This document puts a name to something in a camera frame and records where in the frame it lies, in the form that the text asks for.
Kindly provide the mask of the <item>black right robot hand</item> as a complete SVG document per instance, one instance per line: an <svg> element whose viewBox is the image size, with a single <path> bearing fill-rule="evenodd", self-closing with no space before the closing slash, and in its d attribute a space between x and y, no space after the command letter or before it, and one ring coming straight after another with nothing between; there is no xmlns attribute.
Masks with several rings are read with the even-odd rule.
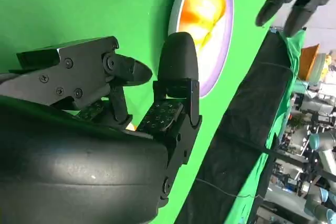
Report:
<svg viewBox="0 0 336 224"><path fill-rule="evenodd" d="M153 104L128 130L124 87L151 69L113 36L20 52L1 74L1 223L148 223L202 123L195 45L173 33Z"/></svg>

